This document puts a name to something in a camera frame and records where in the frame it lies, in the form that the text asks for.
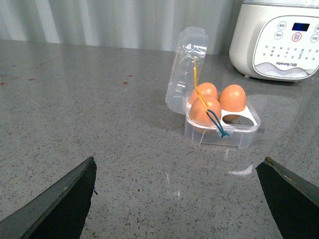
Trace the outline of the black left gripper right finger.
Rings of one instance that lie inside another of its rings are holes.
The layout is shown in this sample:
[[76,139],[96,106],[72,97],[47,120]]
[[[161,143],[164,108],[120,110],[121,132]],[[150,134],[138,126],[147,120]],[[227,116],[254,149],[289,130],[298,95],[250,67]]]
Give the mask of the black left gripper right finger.
[[317,239],[319,188],[270,157],[266,157],[256,170],[282,237]]

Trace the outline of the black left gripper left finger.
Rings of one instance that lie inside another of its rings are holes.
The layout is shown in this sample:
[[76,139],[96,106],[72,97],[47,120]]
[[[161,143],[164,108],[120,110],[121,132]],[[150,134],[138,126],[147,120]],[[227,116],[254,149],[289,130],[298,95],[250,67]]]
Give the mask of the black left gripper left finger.
[[2,239],[78,239],[95,190],[92,156],[0,223]]

